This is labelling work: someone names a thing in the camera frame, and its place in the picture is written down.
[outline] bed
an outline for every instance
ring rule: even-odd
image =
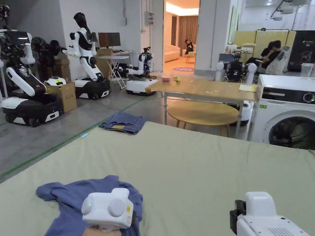
[[[38,186],[118,175],[144,196],[141,235],[230,235],[229,210],[266,191],[277,212],[314,233],[315,157],[146,122],[135,136],[96,128],[0,184],[0,235],[44,235],[59,215]]]

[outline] round rug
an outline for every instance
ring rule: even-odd
[[[189,68],[189,67],[176,67],[176,68],[173,68],[173,70],[176,70],[176,71],[181,71],[181,72],[194,72],[194,71],[195,71],[195,68]]]

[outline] sofa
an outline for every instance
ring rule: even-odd
[[[180,48],[173,45],[164,46],[164,62],[174,61],[179,58]]]
[[[196,48],[197,48],[197,45],[194,44],[194,54],[196,54]],[[186,49],[183,49],[183,57],[185,56],[185,53],[186,53]]]

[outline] gray floor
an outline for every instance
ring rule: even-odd
[[[168,104],[177,102],[169,100]],[[151,97],[129,95],[125,90],[113,87],[113,92],[98,101],[77,99],[78,108],[63,114],[56,120],[37,128],[5,122],[0,112],[0,182],[12,177],[30,165],[45,158],[74,139],[85,134],[115,112],[141,115],[148,121],[162,123],[161,94]],[[168,125],[175,126],[175,119],[168,117]],[[219,128],[187,125],[186,129],[219,135]],[[248,127],[241,128],[245,136]],[[234,136],[235,127],[231,127]]]

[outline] washing machine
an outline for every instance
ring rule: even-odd
[[[315,80],[260,75],[248,140],[315,150]]]

